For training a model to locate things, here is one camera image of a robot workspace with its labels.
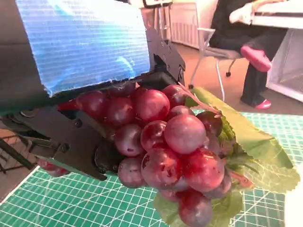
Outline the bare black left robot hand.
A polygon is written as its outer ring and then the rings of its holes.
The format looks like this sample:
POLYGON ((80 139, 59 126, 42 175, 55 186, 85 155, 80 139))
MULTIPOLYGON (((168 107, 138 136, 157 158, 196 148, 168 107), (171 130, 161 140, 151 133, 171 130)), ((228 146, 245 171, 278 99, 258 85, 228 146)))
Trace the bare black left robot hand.
POLYGON ((183 84, 186 65, 144 11, 118 0, 0 3, 0 126, 38 158, 104 181, 122 155, 106 141, 106 94, 183 84))

